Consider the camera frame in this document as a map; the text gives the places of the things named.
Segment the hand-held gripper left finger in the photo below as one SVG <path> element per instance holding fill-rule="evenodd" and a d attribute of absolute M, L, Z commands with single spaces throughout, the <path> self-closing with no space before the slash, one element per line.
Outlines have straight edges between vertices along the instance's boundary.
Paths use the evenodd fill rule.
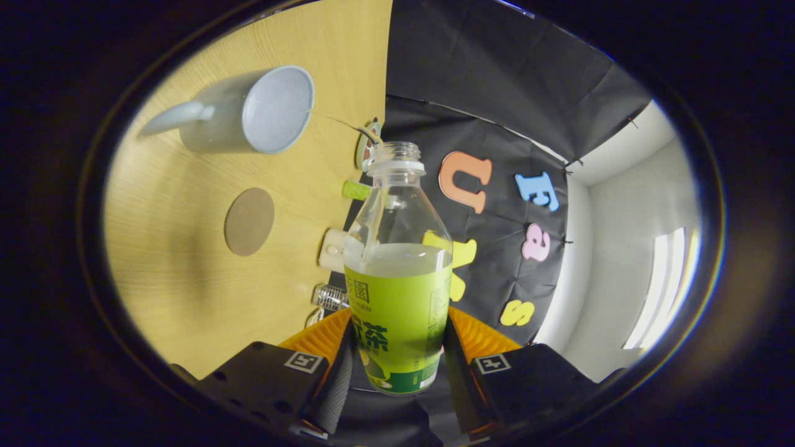
<path fill-rule="evenodd" d="M 346 403 L 356 354 L 349 309 L 280 345 L 255 341 L 188 384 L 227 413 L 280 438 L 330 438 Z"/>

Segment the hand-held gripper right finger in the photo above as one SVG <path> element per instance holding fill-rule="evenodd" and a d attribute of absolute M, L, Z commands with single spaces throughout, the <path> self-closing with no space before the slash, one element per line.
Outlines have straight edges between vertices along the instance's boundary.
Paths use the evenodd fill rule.
<path fill-rule="evenodd" d="M 454 307 L 443 348 L 455 413 L 467 435 L 536 430 L 599 390 L 553 348 L 515 343 Z"/>

